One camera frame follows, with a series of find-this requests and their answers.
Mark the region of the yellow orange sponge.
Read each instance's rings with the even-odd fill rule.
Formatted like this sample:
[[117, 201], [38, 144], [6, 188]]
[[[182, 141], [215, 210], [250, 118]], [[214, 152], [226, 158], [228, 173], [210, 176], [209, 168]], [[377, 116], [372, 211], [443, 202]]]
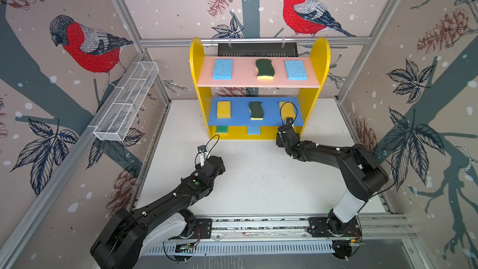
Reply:
[[296, 107], [293, 102], [280, 102], [280, 115], [283, 121], [286, 121], [288, 118], [295, 119], [296, 117]]

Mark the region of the light blue sponge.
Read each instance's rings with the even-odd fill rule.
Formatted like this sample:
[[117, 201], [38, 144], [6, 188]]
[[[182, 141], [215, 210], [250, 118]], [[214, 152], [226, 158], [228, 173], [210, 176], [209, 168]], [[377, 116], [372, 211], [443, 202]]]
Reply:
[[307, 80], [308, 78], [303, 61], [300, 61], [300, 60], [285, 61], [285, 69], [286, 69], [288, 80], [304, 81], [304, 80]]
[[248, 126], [247, 135], [261, 135], [261, 127], [259, 126]]
[[232, 70], [232, 59], [215, 59], [212, 78], [214, 80], [231, 80]]

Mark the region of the green yellow scouring sponge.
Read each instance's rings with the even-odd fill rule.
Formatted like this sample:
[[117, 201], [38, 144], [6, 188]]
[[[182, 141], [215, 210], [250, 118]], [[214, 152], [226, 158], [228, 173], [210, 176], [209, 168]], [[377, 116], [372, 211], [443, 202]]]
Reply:
[[270, 59], [258, 59], [255, 62], [258, 80], [273, 80], [275, 69]]
[[250, 102], [250, 119], [254, 121], [260, 121], [264, 119], [265, 113], [263, 111], [261, 102]]

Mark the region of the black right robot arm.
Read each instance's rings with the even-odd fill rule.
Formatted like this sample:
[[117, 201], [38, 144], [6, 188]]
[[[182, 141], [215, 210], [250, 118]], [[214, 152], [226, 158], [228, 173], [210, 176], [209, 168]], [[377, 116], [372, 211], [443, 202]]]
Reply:
[[335, 147], [302, 141], [291, 123], [278, 128], [276, 144], [292, 159], [340, 170], [347, 190], [328, 213], [327, 228], [333, 235], [345, 234], [364, 205], [389, 181], [373, 153], [360, 144]]

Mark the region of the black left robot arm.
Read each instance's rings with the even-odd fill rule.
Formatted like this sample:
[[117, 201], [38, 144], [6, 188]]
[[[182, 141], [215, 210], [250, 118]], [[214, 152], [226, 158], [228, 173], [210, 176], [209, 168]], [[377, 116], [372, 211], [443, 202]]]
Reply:
[[222, 158], [211, 156], [169, 194], [132, 211], [122, 207], [103, 228], [90, 254], [101, 269], [133, 268], [147, 235], [177, 213], [186, 212], [185, 219], [193, 219], [187, 208], [208, 196], [224, 172]]

